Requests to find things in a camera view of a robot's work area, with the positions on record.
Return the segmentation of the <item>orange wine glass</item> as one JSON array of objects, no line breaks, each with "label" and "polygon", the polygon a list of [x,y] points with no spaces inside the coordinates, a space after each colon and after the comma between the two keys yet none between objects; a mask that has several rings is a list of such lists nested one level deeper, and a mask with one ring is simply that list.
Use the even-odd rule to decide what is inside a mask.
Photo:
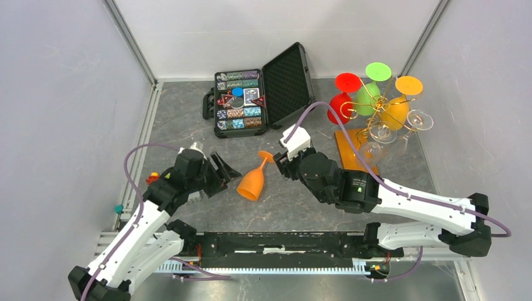
[{"label": "orange wine glass", "polygon": [[273,155],[267,151],[258,151],[258,156],[262,159],[261,164],[248,172],[237,186],[237,193],[250,201],[257,201],[260,197],[265,182],[263,173],[265,165],[275,163]]}]

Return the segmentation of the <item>red wine glass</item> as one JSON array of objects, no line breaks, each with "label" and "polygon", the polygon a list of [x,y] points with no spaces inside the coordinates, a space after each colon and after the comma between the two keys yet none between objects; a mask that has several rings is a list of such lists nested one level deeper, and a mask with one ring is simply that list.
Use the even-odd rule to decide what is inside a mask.
[{"label": "red wine glass", "polygon": [[361,88],[362,83],[360,78],[354,73],[341,73],[336,77],[334,84],[340,93],[331,99],[329,105],[338,115],[340,122],[336,120],[330,111],[327,112],[327,117],[334,124],[346,124],[353,116],[353,99],[351,94],[357,92]]}]

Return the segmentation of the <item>green wine glass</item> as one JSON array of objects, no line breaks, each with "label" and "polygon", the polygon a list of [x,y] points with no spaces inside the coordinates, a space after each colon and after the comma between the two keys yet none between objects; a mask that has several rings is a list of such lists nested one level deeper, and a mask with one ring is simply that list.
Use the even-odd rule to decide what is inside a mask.
[{"label": "green wine glass", "polygon": [[378,82],[385,82],[392,76],[391,68],[382,62],[372,62],[365,68],[371,82],[364,84],[355,96],[354,109],[358,115],[371,116],[375,112],[376,101],[381,95]]}]

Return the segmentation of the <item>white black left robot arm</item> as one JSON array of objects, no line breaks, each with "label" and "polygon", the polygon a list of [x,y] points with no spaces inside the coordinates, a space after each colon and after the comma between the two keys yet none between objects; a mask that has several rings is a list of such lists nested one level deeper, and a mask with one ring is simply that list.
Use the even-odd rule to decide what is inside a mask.
[{"label": "white black left robot arm", "polygon": [[172,256],[190,255],[197,247],[194,235],[180,221],[168,224],[152,244],[148,240],[184,205],[189,195],[212,197],[241,177],[216,152],[206,156],[192,145],[181,148],[174,165],[137,191],[139,204],[132,217],[106,249],[87,267],[75,266],[68,275],[77,300],[130,300],[134,292]]}]

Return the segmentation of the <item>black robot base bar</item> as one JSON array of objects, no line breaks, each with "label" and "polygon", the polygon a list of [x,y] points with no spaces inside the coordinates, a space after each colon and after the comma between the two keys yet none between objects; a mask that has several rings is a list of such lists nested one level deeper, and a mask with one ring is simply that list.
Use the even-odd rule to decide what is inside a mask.
[{"label": "black robot base bar", "polygon": [[325,232],[204,232],[184,239],[178,256],[202,268],[348,268],[352,260],[402,258],[363,234]]}]

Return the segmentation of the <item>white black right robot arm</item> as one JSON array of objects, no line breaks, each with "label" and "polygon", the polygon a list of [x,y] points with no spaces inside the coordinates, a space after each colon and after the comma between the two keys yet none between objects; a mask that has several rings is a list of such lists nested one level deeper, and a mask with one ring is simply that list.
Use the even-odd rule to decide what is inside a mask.
[{"label": "white black right robot arm", "polygon": [[408,223],[366,225],[362,246],[371,256],[407,246],[448,246],[463,256],[485,257],[491,248],[491,228],[479,214],[489,212],[488,198],[475,193],[450,198],[401,186],[365,171],[341,169],[336,161],[313,148],[290,158],[274,155],[280,173],[298,180],[320,202],[346,213],[402,216]]}]

